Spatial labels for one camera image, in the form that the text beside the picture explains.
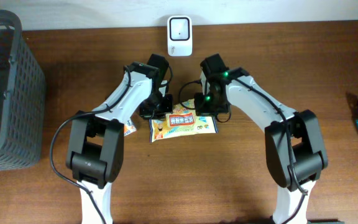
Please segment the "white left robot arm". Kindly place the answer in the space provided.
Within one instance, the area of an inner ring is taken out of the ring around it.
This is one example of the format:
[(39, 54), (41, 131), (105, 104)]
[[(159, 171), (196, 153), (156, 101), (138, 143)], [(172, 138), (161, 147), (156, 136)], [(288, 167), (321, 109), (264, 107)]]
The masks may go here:
[(125, 125), (135, 112), (142, 119), (160, 119), (173, 111), (173, 97), (164, 79), (172, 68), (152, 54), (147, 63), (123, 68), (119, 86), (90, 112), (74, 116), (66, 166), (80, 188), (82, 223), (112, 223), (111, 187), (124, 159)]

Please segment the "yellow chips bag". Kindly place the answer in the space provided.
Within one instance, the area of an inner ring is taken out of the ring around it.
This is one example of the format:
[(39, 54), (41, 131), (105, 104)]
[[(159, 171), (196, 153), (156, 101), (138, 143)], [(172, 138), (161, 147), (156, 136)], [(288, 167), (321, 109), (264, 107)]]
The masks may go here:
[(161, 139), (176, 138), (195, 134), (216, 134), (218, 128), (216, 121), (211, 116), (198, 116), (195, 110), (194, 99), (173, 106), (173, 113), (168, 113), (162, 118), (151, 119), (150, 142)]

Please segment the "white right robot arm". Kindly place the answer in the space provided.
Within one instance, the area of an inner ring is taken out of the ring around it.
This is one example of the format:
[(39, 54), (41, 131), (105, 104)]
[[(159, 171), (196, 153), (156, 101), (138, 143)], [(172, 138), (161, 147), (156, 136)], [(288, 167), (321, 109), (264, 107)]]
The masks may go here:
[(297, 111), (261, 88), (245, 69), (227, 67), (219, 54), (201, 63), (202, 92), (195, 94), (198, 116), (230, 114), (233, 106), (264, 133), (268, 171), (277, 185), (272, 223), (307, 223), (310, 193), (328, 166), (317, 116)]

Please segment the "small orange juice carton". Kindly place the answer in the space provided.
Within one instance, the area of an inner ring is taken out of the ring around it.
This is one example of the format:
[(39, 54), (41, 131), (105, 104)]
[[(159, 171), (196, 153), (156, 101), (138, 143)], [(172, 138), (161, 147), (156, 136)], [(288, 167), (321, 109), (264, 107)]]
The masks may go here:
[(137, 131), (137, 128), (131, 119), (124, 123), (124, 136), (128, 136)]

